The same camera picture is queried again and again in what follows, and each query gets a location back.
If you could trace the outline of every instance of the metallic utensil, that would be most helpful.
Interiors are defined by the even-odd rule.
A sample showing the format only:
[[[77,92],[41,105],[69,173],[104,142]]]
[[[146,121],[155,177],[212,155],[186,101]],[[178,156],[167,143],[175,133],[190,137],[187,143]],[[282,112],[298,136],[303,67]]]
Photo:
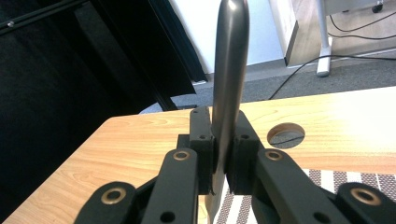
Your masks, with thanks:
[[[233,143],[248,57],[248,2],[222,0],[216,39],[212,133],[216,138],[214,195],[205,198],[211,223],[219,210],[227,157]]]

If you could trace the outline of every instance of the wooden tabletop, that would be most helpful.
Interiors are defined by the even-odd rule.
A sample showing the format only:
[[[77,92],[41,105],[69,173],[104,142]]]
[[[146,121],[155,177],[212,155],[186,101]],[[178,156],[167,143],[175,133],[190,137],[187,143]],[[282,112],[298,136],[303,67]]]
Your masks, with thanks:
[[[395,97],[396,87],[390,87],[248,103],[241,110],[265,147],[276,125],[303,127],[304,141],[286,149],[302,168],[396,174]],[[141,186],[158,174],[177,135],[189,132],[189,114],[181,110],[107,120],[5,223],[73,223],[104,184]]]

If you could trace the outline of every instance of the striped cloth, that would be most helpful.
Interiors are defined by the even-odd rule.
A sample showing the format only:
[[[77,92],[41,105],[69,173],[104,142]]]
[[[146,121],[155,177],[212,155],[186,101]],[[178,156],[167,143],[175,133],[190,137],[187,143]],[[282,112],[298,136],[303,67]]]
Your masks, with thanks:
[[[337,172],[326,170],[303,169],[309,178],[318,186],[335,193],[339,186],[346,182],[360,182],[381,190],[396,202],[396,175],[379,175],[355,172]],[[215,217],[217,224],[252,224],[257,223],[250,206],[250,196],[230,194],[227,181],[224,183],[220,210]]]

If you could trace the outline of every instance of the table leg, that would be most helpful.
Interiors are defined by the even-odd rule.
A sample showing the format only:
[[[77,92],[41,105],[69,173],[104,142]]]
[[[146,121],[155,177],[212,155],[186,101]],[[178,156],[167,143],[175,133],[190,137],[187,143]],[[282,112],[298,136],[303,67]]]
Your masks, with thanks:
[[[327,35],[327,24],[326,24],[326,11],[324,8],[324,0],[317,0],[318,8],[318,20],[320,27],[321,36],[321,49],[320,56],[332,54],[332,38]],[[330,74],[330,60],[331,58],[322,58],[318,61],[318,77],[326,77]]]

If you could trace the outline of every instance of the caster wheel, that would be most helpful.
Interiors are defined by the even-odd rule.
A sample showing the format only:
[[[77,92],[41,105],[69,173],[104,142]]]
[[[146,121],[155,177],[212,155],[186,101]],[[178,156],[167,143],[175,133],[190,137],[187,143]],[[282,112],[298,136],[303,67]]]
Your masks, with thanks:
[[[380,12],[381,10],[382,10],[382,4],[381,5],[377,5],[377,6],[375,6],[375,7],[372,7],[372,11],[374,12],[374,13],[378,13],[378,12]]]

